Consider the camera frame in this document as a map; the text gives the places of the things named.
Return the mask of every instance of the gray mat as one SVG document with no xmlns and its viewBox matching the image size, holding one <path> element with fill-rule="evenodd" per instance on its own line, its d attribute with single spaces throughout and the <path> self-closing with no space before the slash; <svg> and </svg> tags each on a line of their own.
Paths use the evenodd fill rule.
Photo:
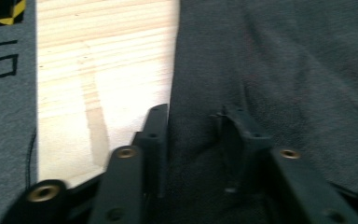
<svg viewBox="0 0 358 224">
<path fill-rule="evenodd" d="M 222 105 L 358 192 L 358 0 L 181 1 L 169 189 L 152 223 L 267 222 L 257 195 L 224 194 Z"/>
<path fill-rule="evenodd" d="M 29 154 L 36 128 L 34 13 L 34 1 L 27 1 L 22 24 L 0 27 L 0 58 L 8 56 L 0 61 L 0 218 L 36 176 L 36 153 Z"/>
</svg>

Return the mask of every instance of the wooden floor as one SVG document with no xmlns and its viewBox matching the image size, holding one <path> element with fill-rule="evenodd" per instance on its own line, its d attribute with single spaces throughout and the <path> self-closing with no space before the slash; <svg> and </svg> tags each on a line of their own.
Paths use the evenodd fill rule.
<svg viewBox="0 0 358 224">
<path fill-rule="evenodd" d="M 39 180 L 75 186 L 168 103 L 178 0 L 37 0 Z"/>
</svg>

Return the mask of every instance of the black plastic bracket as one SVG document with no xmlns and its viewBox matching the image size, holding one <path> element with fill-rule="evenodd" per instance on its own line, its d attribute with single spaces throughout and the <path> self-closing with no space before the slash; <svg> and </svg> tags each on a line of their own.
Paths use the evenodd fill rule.
<svg viewBox="0 0 358 224">
<path fill-rule="evenodd" d="M 225 106 L 218 116 L 227 167 L 226 192 L 260 191 L 261 157 L 272 147 L 272 138 L 243 108 Z"/>
<path fill-rule="evenodd" d="M 358 224 L 358 214 L 298 151 L 273 148 L 266 186 L 284 223 Z"/>
<path fill-rule="evenodd" d="M 64 223 L 69 211 L 68 197 L 61 180 L 41 181 L 22 193 L 1 223 Z"/>
<path fill-rule="evenodd" d="M 145 193 L 165 194 L 168 172 L 167 147 L 168 105 L 157 105 L 149 110 L 142 132 L 135 134 L 132 144 L 145 153 Z"/>
<path fill-rule="evenodd" d="M 91 212 L 90 224 L 143 220 L 144 153 L 135 146 L 113 151 Z"/>
</svg>

